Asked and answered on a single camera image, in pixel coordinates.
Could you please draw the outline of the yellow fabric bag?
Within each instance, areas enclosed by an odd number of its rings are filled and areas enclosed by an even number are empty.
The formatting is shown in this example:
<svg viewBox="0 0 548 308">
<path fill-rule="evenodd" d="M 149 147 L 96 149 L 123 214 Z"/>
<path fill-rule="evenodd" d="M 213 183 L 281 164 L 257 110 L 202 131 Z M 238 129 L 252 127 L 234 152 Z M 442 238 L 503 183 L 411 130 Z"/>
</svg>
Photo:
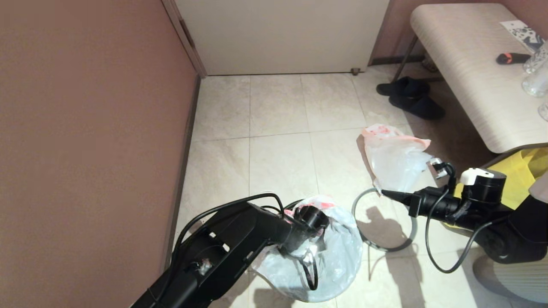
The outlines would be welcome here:
<svg viewBox="0 0 548 308">
<path fill-rule="evenodd" d="M 491 212 L 489 218 L 498 219 L 517 209 L 529 195 L 529 188 L 548 171 L 548 146 L 520 150 L 485 169 L 506 176 L 501 197 L 504 207 L 499 208 L 503 211 Z"/>
</svg>

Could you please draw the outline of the beige ribbed round stool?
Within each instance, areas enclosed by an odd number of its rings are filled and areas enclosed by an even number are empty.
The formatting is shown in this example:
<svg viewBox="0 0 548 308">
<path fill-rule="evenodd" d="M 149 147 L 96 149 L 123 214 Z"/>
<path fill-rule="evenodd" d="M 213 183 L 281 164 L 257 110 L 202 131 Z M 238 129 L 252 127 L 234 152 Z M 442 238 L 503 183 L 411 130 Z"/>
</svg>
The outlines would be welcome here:
<svg viewBox="0 0 548 308">
<path fill-rule="evenodd" d="M 500 264 L 482 255 L 473 262 L 472 272 L 480 285 L 495 294 L 548 304 L 548 256 L 540 261 Z"/>
</svg>

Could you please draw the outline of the dark blue slipper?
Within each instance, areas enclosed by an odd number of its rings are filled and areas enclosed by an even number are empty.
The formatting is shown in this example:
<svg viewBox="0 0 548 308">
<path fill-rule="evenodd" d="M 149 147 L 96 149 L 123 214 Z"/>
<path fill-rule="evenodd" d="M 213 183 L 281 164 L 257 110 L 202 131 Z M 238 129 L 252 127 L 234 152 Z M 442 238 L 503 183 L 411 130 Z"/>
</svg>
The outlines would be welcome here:
<svg viewBox="0 0 548 308">
<path fill-rule="evenodd" d="M 392 95 L 389 96 L 389 102 L 392 106 L 425 120 L 439 120 L 446 115 L 445 109 L 427 95 L 419 98 Z"/>
<path fill-rule="evenodd" d="M 406 96 L 416 98 L 430 92 L 430 85 L 423 80 L 411 77 L 399 78 L 393 83 L 382 83 L 376 86 L 376 91 L 383 96 Z"/>
</svg>

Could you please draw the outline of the beige wood-grain table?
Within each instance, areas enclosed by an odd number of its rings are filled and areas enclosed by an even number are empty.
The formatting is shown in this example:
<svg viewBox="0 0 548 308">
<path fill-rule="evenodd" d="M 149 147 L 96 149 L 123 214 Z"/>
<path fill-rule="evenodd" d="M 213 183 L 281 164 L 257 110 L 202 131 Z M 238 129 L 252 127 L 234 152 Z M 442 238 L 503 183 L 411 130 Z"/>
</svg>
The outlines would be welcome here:
<svg viewBox="0 0 548 308">
<path fill-rule="evenodd" d="M 522 89 L 521 65 L 499 65 L 496 57 L 526 49 L 502 26 L 515 16 L 498 3 L 423 4 L 410 26 L 462 105 L 487 148 L 501 154 L 548 145 L 543 100 Z"/>
</svg>

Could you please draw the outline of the black-and-white printed paper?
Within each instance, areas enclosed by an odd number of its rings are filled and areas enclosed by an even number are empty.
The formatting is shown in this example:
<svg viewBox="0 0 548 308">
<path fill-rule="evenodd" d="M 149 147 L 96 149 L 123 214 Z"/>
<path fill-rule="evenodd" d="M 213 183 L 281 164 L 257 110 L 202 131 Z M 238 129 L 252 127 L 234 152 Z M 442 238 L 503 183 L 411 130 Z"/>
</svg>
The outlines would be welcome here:
<svg viewBox="0 0 548 308">
<path fill-rule="evenodd" d="M 531 54 L 544 45 L 545 39 L 521 20 L 502 21 L 500 24 Z"/>
</svg>

